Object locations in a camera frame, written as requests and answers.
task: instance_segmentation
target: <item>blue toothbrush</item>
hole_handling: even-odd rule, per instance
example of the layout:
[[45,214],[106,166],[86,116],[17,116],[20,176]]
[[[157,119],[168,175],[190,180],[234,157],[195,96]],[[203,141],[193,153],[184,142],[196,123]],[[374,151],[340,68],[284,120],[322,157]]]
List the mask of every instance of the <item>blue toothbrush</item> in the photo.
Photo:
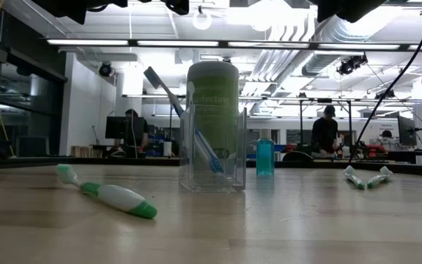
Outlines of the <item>blue toothbrush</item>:
[[[174,107],[175,112],[179,117],[183,114],[183,108],[180,106],[179,99],[175,96],[169,88],[163,83],[163,81],[159,78],[157,73],[151,68],[148,67],[144,71],[144,75],[146,76],[147,80],[152,84],[152,86],[157,89],[161,86],[167,93],[169,97],[170,104]],[[221,163],[217,157],[217,155],[212,150],[210,144],[204,138],[203,134],[200,132],[198,128],[195,127],[195,142],[200,155],[208,162],[210,169],[215,174],[224,173],[224,169],[221,166]]]

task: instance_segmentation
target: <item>person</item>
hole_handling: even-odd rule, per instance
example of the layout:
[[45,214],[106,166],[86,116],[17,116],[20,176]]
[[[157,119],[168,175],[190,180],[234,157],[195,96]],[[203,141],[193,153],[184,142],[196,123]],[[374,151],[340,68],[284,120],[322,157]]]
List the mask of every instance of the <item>person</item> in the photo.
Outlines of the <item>person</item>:
[[[138,116],[138,113],[136,113],[136,111],[134,111],[134,110],[132,110],[132,109],[128,109],[126,112],[125,112],[125,116],[128,118],[128,119],[131,119],[132,117],[139,117]],[[146,120],[144,120],[144,127],[143,127],[143,139],[139,142],[139,141],[136,141],[136,146],[138,146],[139,145],[139,152],[142,152],[143,150],[144,150],[144,148],[147,146],[147,136],[149,135],[149,127],[148,127],[148,124],[147,124],[147,121]],[[129,145],[134,145],[134,141],[133,141],[133,139],[131,139],[129,142],[128,142],[128,144]]]
[[336,116],[335,107],[325,107],[323,114],[323,117],[320,117],[314,122],[314,126],[312,128],[311,146],[313,153],[328,156],[332,155],[336,150],[338,123],[333,120]]
[[385,150],[390,151],[395,149],[395,139],[392,138],[392,132],[383,131],[382,138],[380,139],[380,145],[385,148]]

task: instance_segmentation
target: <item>table surface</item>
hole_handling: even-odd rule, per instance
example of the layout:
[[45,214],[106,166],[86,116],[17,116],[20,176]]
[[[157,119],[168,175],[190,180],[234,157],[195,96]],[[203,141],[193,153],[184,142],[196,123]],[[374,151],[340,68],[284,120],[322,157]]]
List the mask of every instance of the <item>table surface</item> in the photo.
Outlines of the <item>table surface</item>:
[[0,264],[422,263],[422,176],[359,191],[340,169],[249,169],[243,193],[194,194],[177,167],[74,167],[143,195],[156,219],[63,186],[53,166],[0,169]]

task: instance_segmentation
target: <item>ceiling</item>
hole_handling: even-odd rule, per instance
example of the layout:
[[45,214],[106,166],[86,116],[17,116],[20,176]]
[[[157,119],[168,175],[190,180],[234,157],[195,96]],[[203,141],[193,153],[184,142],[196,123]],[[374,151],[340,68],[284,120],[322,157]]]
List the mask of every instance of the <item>ceiling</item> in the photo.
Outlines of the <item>ceiling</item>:
[[[156,0],[148,4],[142,4],[138,1],[131,1],[130,3],[128,8],[120,8],[111,4],[102,12],[88,12],[84,25],[80,25],[69,18],[55,18],[29,0],[6,1],[4,8],[16,18],[49,38],[269,40],[271,38],[271,29],[257,31],[249,23],[254,21],[262,23],[262,21],[266,21],[272,16],[279,16],[276,12],[268,14],[268,12],[262,10],[255,13],[247,24],[239,24],[238,15],[235,13],[236,9],[229,8],[229,1],[225,0],[191,1],[190,14],[185,16],[179,16],[168,11],[163,2]],[[197,29],[193,25],[193,15],[197,12],[198,5],[202,5],[204,13],[211,14],[212,17],[211,26],[206,30]],[[392,14],[392,19],[389,23],[382,26],[367,41],[388,43],[419,42],[422,38],[422,15],[420,15],[420,11],[422,11],[420,7],[400,9],[396,15]],[[314,10],[310,9],[310,11],[305,10],[304,12],[313,14]],[[202,16],[199,16],[199,22],[201,23],[204,21]],[[288,16],[281,14],[281,17],[285,20],[291,17],[294,21],[290,23],[296,26],[301,21],[304,23],[299,15]],[[142,64],[145,67],[152,66],[168,86],[178,87],[180,82],[186,81],[186,72],[188,70],[188,67],[183,64],[176,64],[176,52],[178,50],[179,48],[83,48],[75,51],[80,56],[86,54],[94,54],[96,56],[98,54],[136,54]],[[200,57],[203,55],[231,57],[233,64],[243,76],[251,73],[262,54],[261,50],[253,49],[201,48],[196,50]],[[366,55],[373,71],[382,81],[388,82],[397,76],[412,53],[368,52]],[[361,96],[364,92],[382,84],[367,66],[362,66],[361,69],[352,75],[345,76],[340,80],[339,74],[335,71],[339,65],[339,60],[337,61],[338,64],[334,63],[332,66],[326,67],[317,78],[310,78],[307,84],[291,89],[293,93],[290,96],[294,97],[299,90],[302,90],[301,92],[307,91],[306,85],[309,85],[311,95],[315,97],[337,97],[340,91],[345,95],[356,91],[356,95],[359,94]],[[100,63],[92,58],[89,62],[94,66]],[[411,81],[421,77],[421,74],[422,53],[414,61],[410,72],[405,74],[400,80],[396,86],[396,91],[407,98],[408,92],[412,89]],[[144,82],[144,89],[148,92],[153,91],[147,81]]]

